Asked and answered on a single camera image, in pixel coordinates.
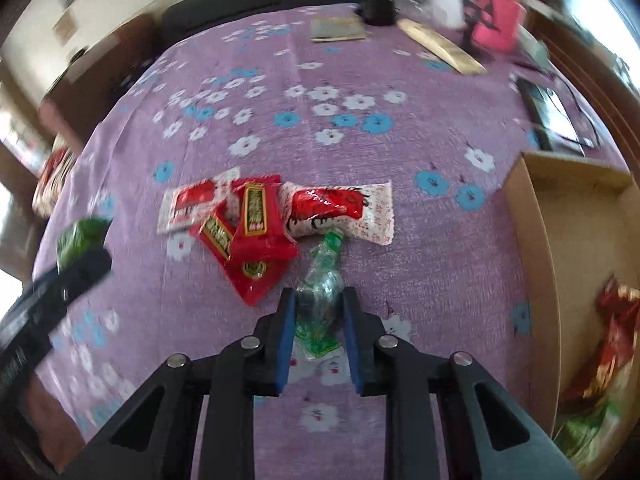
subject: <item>red snack packet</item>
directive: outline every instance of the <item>red snack packet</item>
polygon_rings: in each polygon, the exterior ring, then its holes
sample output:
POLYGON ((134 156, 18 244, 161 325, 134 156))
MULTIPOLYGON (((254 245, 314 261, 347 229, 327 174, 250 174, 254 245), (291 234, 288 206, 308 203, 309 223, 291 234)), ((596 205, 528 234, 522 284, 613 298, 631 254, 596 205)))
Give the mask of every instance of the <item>red snack packet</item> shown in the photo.
POLYGON ((230 248, 236 229, 224 218, 225 210, 226 201, 220 203, 201 226, 192 227, 190 234, 199 238, 213 253, 242 300, 254 306, 280 281, 288 261, 231 262, 230 248))
POLYGON ((631 361, 633 355, 633 340, 628 338, 623 327, 611 316, 607 333, 593 355, 574 375, 560 401, 598 399, 606 391, 615 373, 631 361))
POLYGON ((278 190, 280 176, 239 178, 231 183, 241 201, 240 223, 231 247, 233 260, 290 260, 298 246, 284 230, 278 190))
POLYGON ((605 320, 615 317, 629 341, 634 341, 635 332, 640 332, 640 290, 623 285, 612 276, 598 296, 597 305, 605 320))
POLYGON ((338 227, 347 236, 389 245, 394 238, 391 183, 364 186, 299 186, 285 182, 280 203, 293 238, 338 227))

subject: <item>plastic bottle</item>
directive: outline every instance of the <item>plastic bottle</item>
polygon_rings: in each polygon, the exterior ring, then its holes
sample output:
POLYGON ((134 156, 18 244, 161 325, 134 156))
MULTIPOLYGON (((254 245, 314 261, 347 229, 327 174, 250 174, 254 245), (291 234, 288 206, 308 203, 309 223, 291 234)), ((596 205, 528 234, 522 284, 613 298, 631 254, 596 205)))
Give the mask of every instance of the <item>plastic bottle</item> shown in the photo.
POLYGON ((518 40, 518 30, 526 14, 522 2, 523 0, 493 0, 494 25, 497 30, 478 23, 473 34, 474 41, 493 50, 510 52, 518 40))
POLYGON ((338 341, 329 334, 335 320, 336 304, 344 288, 338 258, 344 235, 331 229, 313 249, 313 262, 296 289, 296 336, 302 340, 305 356, 312 360, 337 349, 338 341))

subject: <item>cardboard box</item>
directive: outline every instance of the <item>cardboard box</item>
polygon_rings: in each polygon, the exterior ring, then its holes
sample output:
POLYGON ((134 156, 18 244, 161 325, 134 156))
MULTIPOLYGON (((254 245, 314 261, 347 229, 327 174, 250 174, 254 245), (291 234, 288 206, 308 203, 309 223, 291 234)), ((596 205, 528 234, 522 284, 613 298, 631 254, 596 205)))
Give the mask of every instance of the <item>cardboard box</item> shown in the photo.
MULTIPOLYGON (((640 288, 640 190, 630 174, 599 162, 523 153, 505 180, 527 277, 533 339, 530 414, 552 434, 559 393, 604 334, 594 301, 615 274, 640 288)), ((640 415, 636 349, 628 406, 598 458, 597 478, 640 415)))

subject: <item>bed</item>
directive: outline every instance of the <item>bed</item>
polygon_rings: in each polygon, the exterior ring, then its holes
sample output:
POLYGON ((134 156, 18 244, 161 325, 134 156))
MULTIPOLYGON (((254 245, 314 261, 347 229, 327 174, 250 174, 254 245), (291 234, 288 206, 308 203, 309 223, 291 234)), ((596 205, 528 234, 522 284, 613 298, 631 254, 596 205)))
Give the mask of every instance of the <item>bed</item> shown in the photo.
MULTIPOLYGON (((527 407, 526 284, 500 185, 521 150, 537 149, 514 76, 542 76, 503 58, 487 75, 461 76, 395 27, 370 28, 364 41, 309 41, 310 20, 352 12, 303 6, 201 27, 96 128, 34 271, 55 263, 57 236, 73 221, 113 219, 113 272, 52 334, 38 371, 86 439, 169 355, 203 357, 249 334, 308 267, 316 238, 300 240, 300 259, 250 308, 199 241, 156 234, 167 188, 235 166, 298 184, 391 181, 393 242, 348 240, 345 282, 388 332, 423 352, 470 352, 527 407)), ((558 92, 588 136, 567 86, 558 92)), ((593 121, 603 139, 594 156, 624 166, 593 121)), ((345 356, 295 357, 283 396, 255 401, 257 477, 380 478, 384 402, 355 394, 345 356)))

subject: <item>blue gripper pad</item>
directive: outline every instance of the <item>blue gripper pad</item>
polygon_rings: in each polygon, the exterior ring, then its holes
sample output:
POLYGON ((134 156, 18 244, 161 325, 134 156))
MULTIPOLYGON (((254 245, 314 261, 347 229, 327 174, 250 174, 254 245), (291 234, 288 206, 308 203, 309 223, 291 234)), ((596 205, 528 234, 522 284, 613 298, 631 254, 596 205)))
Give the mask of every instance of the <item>blue gripper pad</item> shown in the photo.
POLYGON ((289 361, 291 359, 291 351, 293 350, 293 338, 296 335, 296 295, 291 292, 289 295, 289 303, 282 327, 282 336, 280 337, 280 347, 278 348, 278 358, 276 361, 276 388, 278 393, 282 393, 284 386, 289 379, 289 361))
POLYGON ((347 359, 349 360, 349 370, 351 371, 351 382, 356 388, 356 393, 360 394, 362 393, 364 381, 360 374, 360 360, 358 358, 358 346, 356 344, 356 333, 353 321, 351 309, 344 308, 344 346, 347 349, 347 359))

